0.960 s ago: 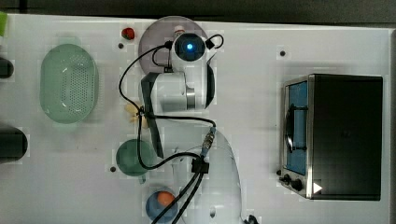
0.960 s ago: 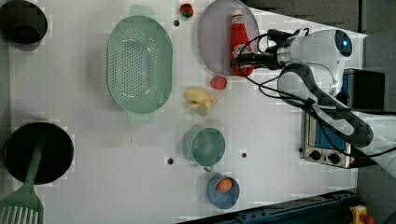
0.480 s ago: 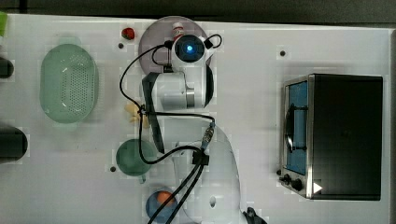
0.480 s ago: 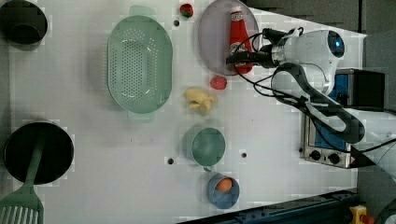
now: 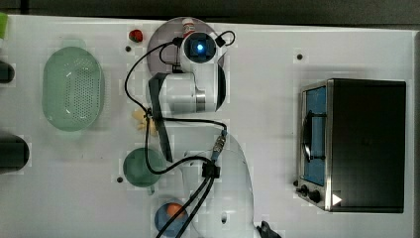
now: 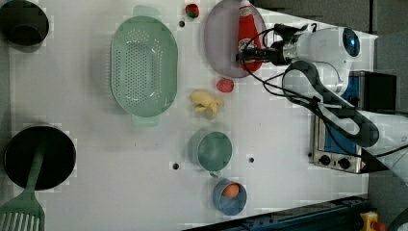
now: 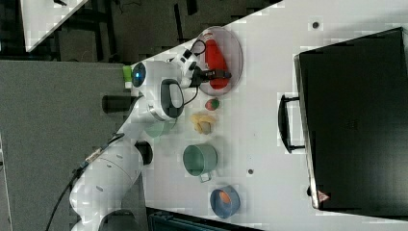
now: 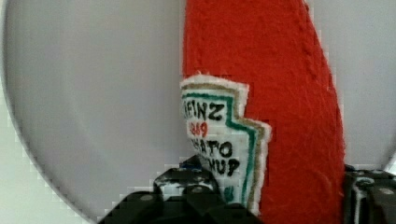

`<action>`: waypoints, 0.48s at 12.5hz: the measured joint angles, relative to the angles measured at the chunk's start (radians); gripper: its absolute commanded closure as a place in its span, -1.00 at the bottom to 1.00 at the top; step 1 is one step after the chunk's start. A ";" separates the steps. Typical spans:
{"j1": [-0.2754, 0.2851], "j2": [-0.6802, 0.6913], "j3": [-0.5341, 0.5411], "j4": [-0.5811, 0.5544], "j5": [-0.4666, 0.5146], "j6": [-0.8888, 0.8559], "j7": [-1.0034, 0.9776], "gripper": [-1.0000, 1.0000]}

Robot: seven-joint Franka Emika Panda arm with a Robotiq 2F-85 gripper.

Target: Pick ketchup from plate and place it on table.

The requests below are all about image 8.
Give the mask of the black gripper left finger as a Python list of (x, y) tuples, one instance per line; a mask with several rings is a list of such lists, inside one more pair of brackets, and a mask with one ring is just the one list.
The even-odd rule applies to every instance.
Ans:
[(126, 196), (98, 224), (263, 224), (240, 203), (226, 203), (214, 176), (193, 156)]

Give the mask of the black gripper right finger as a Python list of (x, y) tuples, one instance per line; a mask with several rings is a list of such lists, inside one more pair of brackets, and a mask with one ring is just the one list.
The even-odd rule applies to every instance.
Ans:
[(395, 175), (345, 167), (343, 224), (396, 224)]

